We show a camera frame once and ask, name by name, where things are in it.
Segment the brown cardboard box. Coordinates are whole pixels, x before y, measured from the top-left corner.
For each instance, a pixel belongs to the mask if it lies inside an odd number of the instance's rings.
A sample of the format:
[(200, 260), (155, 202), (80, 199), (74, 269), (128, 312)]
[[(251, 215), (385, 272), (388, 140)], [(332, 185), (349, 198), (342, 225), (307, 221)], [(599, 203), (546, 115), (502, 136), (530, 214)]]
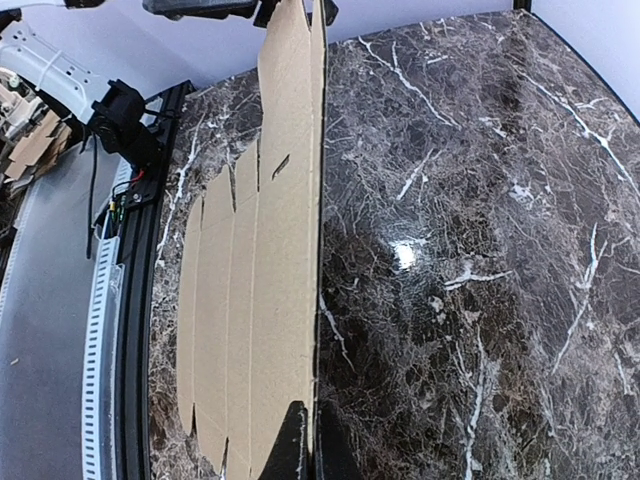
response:
[(325, 120), (325, 5), (280, 2), (258, 58), (259, 138), (188, 217), (179, 286), (178, 411), (225, 479), (259, 479), (284, 422), (292, 477), (314, 394)]

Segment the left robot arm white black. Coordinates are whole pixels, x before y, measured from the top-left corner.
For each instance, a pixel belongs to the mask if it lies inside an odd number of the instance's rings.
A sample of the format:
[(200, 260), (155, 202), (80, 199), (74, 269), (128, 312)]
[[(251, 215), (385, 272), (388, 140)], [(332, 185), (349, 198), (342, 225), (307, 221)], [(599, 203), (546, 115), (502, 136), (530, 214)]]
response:
[[(39, 38), (22, 11), (26, 1), (1, 4), (1, 64), (59, 104), (85, 126), (104, 149), (134, 169), (158, 169), (164, 146), (142, 122), (143, 95), (120, 79), (110, 79), (69, 58)], [(144, 9), (168, 19), (248, 18), (267, 32), (258, 73), (264, 112), (259, 154), (275, 162), (287, 154), (309, 160), (317, 145), (315, 121), (322, 116), (326, 28), (338, 15), (333, 1), (146, 1)]]

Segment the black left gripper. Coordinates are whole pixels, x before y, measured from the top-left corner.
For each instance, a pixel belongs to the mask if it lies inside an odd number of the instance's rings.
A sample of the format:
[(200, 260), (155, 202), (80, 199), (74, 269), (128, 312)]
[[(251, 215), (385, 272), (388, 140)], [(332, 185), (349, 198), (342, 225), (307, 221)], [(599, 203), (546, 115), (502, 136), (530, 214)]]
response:
[[(280, 0), (260, 0), (253, 25), (266, 28)], [(170, 20), (183, 17), (226, 19), (228, 16), (250, 18), (258, 5), (258, 0), (144, 0), (143, 8)], [(333, 23), (339, 7), (334, 0), (323, 1), (326, 23)]]

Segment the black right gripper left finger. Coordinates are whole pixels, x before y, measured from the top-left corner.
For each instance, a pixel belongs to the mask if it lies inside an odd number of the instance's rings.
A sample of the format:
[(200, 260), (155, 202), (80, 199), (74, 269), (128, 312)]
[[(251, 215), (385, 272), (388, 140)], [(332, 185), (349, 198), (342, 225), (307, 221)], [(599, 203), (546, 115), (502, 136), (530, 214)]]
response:
[(307, 480), (308, 410), (293, 401), (285, 414), (260, 480)]

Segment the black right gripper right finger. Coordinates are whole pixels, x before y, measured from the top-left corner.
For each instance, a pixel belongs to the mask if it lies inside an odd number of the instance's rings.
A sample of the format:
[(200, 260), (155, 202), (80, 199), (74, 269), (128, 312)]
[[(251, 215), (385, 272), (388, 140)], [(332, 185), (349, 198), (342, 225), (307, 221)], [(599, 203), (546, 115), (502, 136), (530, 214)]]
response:
[(314, 478), (363, 480), (333, 405), (319, 401), (314, 420)]

